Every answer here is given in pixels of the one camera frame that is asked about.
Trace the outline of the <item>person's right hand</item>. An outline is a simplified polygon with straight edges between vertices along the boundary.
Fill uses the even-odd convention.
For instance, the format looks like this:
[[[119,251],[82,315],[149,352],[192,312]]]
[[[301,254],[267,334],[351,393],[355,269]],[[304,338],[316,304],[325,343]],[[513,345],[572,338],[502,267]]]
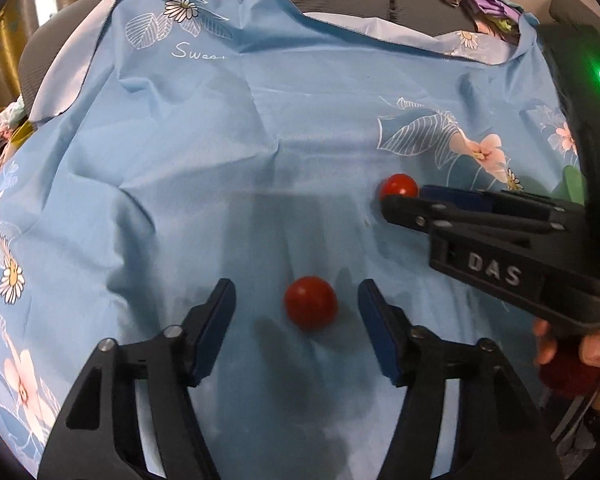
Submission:
[[[536,339],[535,364],[539,367],[547,366],[558,352],[558,340],[554,337],[552,326],[549,322],[537,318],[532,332]],[[600,368],[600,330],[587,334],[580,340],[578,357],[584,365]],[[600,413],[600,390],[593,401],[592,408]]]

